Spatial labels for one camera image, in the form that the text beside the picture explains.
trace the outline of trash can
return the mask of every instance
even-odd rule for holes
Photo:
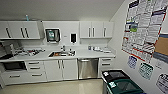
[[[141,94],[143,90],[131,79],[118,79],[107,83],[107,94]]]
[[[102,71],[103,79],[103,94],[107,94],[107,83],[117,79],[130,79],[122,70],[108,70]]]
[[[117,79],[130,79],[130,77],[122,70],[102,71],[102,76],[107,82],[112,82]]]

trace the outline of stainless steel dishwasher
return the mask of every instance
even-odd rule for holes
[[[78,79],[97,78],[99,58],[78,59]]]

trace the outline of ceiling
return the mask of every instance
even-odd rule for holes
[[[124,0],[1,0],[0,20],[109,21]]]

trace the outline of white countertop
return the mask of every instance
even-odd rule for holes
[[[96,51],[90,51],[90,50],[86,50],[86,49],[75,50],[75,56],[48,57],[52,52],[60,52],[60,51],[57,51],[57,50],[45,51],[45,52],[40,52],[39,54],[37,54],[35,56],[14,56],[10,59],[0,60],[0,62],[115,57],[115,55],[113,53],[96,52]]]

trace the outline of floor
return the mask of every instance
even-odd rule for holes
[[[101,79],[6,86],[0,94],[102,94]]]

